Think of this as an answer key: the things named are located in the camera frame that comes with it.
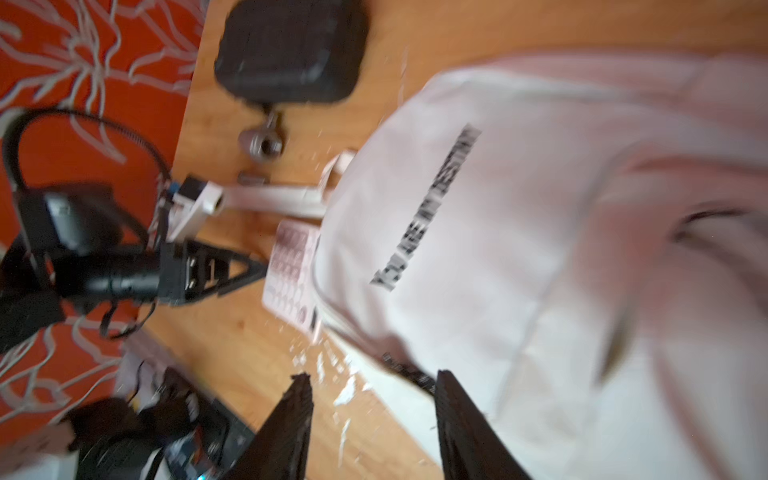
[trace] white tote bag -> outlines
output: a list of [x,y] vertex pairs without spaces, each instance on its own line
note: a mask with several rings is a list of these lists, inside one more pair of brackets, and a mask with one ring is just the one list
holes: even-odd
[[350,164],[324,322],[439,458],[449,369],[532,478],[768,478],[768,63],[449,71]]

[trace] wooden floor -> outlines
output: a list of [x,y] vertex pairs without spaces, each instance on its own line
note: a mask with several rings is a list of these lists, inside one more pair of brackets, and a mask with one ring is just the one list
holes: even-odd
[[[237,146],[245,127],[261,123],[220,88],[213,63],[223,23],[236,0],[213,0],[184,117],[174,177],[194,172],[232,184],[250,161]],[[643,48],[713,53],[768,51],[768,4],[757,0],[371,0],[372,19],[359,84],[336,105],[285,108],[285,154],[269,170],[273,183],[316,183],[342,149],[357,149],[403,101],[435,73],[468,63],[566,48]],[[268,255],[279,217],[227,211],[201,237]],[[309,347],[299,333],[265,312],[262,286],[248,286],[196,306],[160,308],[148,329],[197,377],[258,427],[290,375],[312,375],[315,415],[309,480],[441,478],[437,465],[392,420],[357,376],[354,399],[334,407],[349,378],[323,342]],[[323,355],[325,379],[317,359]],[[346,430],[346,441],[342,430]]]

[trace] black lettering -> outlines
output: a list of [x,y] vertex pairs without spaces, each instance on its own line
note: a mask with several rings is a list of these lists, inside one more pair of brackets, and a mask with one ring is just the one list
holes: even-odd
[[425,198],[422,204],[419,205],[419,210],[416,212],[416,217],[424,223],[429,223],[433,218],[435,218],[438,207],[440,207],[440,202],[431,198]]
[[379,270],[373,274],[371,285],[383,286],[389,291],[395,289],[395,284],[400,280],[402,273],[408,267],[408,259],[413,255],[416,248],[426,234],[427,227],[435,217],[440,207],[440,198],[448,193],[453,180],[456,178],[459,168],[467,159],[469,151],[477,141],[480,131],[467,124],[461,134],[456,139],[456,143],[451,148],[448,156],[440,166],[432,185],[427,191],[427,196],[419,205],[413,221],[408,225],[408,229],[400,239],[395,254],[389,259],[384,270]]

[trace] black case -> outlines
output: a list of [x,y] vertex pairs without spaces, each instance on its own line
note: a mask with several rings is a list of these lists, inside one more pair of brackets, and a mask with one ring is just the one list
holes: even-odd
[[367,34],[360,0],[243,0],[227,18],[214,73],[253,103],[338,101],[355,87]]

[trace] white plastic part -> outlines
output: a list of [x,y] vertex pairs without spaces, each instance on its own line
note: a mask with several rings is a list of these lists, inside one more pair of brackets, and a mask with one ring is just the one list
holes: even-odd
[[167,241],[177,242],[194,238],[205,220],[223,209],[224,189],[213,182],[206,182],[196,200],[184,195],[174,195],[174,205],[168,214]]
[[256,185],[245,187],[234,185],[224,189],[224,206],[238,210],[271,212],[300,218],[323,218],[326,214],[328,196],[326,191],[331,172],[343,174],[349,162],[355,157],[354,151],[336,155],[323,168],[320,183],[316,187],[294,187],[290,185]]

